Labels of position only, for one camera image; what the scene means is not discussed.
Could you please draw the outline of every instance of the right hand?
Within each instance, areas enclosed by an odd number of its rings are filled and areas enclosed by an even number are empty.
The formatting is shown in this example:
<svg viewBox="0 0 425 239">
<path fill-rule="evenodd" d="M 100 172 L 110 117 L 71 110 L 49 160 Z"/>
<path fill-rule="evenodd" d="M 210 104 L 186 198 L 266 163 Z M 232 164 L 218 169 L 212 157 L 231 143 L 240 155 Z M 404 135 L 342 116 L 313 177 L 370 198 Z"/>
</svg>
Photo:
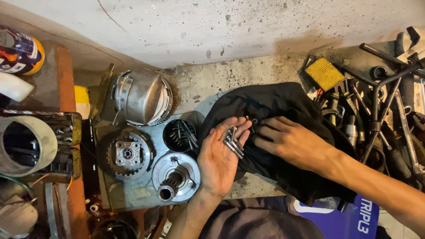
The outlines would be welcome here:
<svg viewBox="0 0 425 239">
<path fill-rule="evenodd" d="M 315 133 L 283 116 L 264 119 L 261 124 L 258 133 L 272 141 L 255 137 L 255 145 L 297 168 L 326 176 L 333 160 L 341 153 Z"/>
</svg>

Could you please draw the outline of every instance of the black cloth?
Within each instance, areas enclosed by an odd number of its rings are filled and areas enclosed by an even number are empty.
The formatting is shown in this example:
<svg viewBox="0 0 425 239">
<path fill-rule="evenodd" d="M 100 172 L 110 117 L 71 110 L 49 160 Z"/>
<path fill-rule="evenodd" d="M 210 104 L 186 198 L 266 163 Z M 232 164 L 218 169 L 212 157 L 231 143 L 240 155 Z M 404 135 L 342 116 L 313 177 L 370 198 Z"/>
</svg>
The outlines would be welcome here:
<svg viewBox="0 0 425 239">
<path fill-rule="evenodd" d="M 235 116 L 249 116 L 250 119 L 257 119 L 258 125 L 262 119 L 285 116 L 357 159 L 355 150 L 346 136 L 322 117 L 320 105 L 306 95 L 299 83 L 251 85 L 223 95 L 202 123 L 198 141 L 202 142 L 211 128 Z M 337 196 L 350 203 L 354 202 L 355 192 L 313 172 L 292 166 L 281 158 L 256 147 L 252 136 L 247 140 L 244 149 L 245 155 L 239 160 L 235 181 L 245 172 L 259 173 L 276 180 L 287 193 L 309 206 L 314 200 L 329 196 Z"/>
<path fill-rule="evenodd" d="M 223 201 L 199 238 L 325 239 L 312 221 L 288 212 L 284 196 Z"/>
</svg>

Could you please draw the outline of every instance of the white container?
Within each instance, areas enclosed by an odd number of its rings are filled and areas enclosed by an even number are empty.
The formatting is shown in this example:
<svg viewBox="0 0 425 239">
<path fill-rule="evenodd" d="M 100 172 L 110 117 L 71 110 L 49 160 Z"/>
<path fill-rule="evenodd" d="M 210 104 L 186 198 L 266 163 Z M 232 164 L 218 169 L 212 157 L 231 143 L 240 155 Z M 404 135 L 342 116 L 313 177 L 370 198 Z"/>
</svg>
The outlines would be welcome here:
<svg viewBox="0 0 425 239">
<path fill-rule="evenodd" d="M 19 77 L 0 72 L 0 93 L 12 100 L 17 102 L 23 101 L 33 89 L 33 85 L 21 80 Z"/>
</svg>

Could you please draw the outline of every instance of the gear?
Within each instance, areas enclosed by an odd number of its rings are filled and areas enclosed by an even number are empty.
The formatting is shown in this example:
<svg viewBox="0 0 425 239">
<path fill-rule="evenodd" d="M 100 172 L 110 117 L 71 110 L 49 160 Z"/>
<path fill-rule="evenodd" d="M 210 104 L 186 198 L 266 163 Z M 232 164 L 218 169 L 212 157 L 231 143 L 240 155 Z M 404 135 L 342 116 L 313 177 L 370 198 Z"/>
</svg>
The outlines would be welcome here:
<svg viewBox="0 0 425 239">
<path fill-rule="evenodd" d="M 117 141 L 122 142 L 138 142 L 140 144 L 140 164 L 137 167 L 117 165 L 116 159 L 116 146 Z M 124 131 L 121 136 L 115 138 L 109 145 L 106 153 L 107 162 L 115 172 L 115 177 L 119 180 L 133 180 L 138 176 L 145 174 L 149 171 L 149 166 L 153 161 L 154 153 L 153 147 L 149 145 L 149 140 L 142 134 Z"/>
</svg>

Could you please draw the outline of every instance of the left hand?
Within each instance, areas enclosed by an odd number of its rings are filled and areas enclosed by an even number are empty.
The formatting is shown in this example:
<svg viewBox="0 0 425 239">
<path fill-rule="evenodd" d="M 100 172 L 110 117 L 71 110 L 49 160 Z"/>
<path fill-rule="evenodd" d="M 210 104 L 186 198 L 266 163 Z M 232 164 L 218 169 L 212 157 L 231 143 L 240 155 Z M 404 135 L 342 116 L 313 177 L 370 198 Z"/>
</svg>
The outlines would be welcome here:
<svg viewBox="0 0 425 239">
<path fill-rule="evenodd" d="M 201 171 L 201 188 L 212 196 L 223 199 L 232 187 L 238 166 L 238 157 L 223 143 L 227 130 L 238 127 L 235 137 L 243 146 L 249 136 L 251 121 L 245 117 L 228 118 L 212 128 L 204 139 L 201 152 L 198 156 L 199 170 Z"/>
</svg>

